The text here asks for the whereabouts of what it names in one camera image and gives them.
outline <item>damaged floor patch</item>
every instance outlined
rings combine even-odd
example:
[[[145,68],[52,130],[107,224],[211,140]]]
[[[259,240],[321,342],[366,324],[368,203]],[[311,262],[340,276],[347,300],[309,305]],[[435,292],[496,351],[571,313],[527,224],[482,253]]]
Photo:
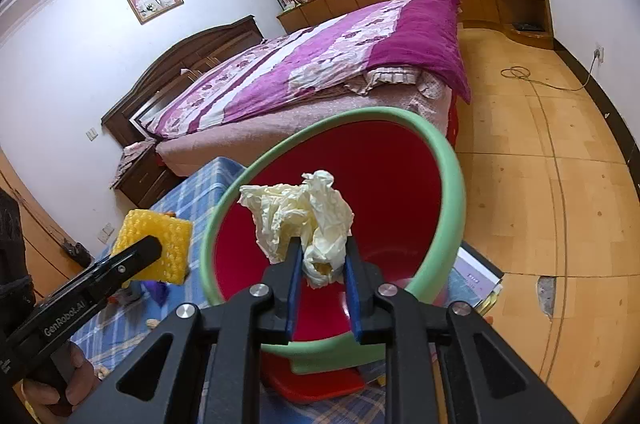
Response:
[[[556,277],[540,276],[536,290],[538,291],[540,309],[549,317],[553,317],[556,300]]]

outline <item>human hand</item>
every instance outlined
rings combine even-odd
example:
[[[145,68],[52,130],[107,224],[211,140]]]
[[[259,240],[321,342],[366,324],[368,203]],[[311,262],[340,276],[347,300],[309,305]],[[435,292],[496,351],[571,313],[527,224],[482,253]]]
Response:
[[[98,387],[100,380],[94,374],[94,366],[86,360],[77,344],[69,342],[69,354],[71,355],[71,364],[74,365],[76,371],[66,387],[66,399],[75,410]],[[56,404],[60,399],[55,388],[31,379],[25,379],[22,381],[22,393],[42,424],[63,424],[66,421],[64,417],[53,415],[47,407]]]

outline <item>light switch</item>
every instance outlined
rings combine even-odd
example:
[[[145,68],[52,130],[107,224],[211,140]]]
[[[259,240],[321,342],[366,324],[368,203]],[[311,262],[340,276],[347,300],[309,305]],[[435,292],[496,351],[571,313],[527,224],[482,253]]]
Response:
[[[111,237],[111,234],[113,234],[113,231],[113,225],[111,223],[108,223],[107,225],[102,227],[102,230],[98,233],[98,239],[106,245],[109,241],[109,238]]]

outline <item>nightstand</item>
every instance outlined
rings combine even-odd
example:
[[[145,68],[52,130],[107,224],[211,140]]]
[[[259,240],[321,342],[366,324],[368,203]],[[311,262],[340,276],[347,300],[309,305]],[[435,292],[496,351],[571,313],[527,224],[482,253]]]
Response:
[[[148,209],[183,180],[163,166],[154,147],[149,147],[113,188],[123,192],[139,209]]]

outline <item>metal screw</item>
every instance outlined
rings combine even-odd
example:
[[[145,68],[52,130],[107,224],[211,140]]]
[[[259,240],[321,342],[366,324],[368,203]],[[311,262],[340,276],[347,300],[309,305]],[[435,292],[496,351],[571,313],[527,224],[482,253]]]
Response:
[[[464,301],[456,301],[451,305],[454,314],[469,315],[471,313],[471,305]]]
[[[262,296],[266,296],[269,293],[269,286],[265,285],[264,283],[256,283],[255,285],[251,286],[251,288],[249,289],[249,293],[252,296],[261,298]]]
[[[177,309],[175,309],[175,315],[177,315],[181,319],[189,319],[195,313],[196,307],[188,303],[180,305]]]
[[[398,287],[392,283],[382,283],[382,285],[378,287],[378,294],[385,296],[385,298],[393,297],[398,294]]]

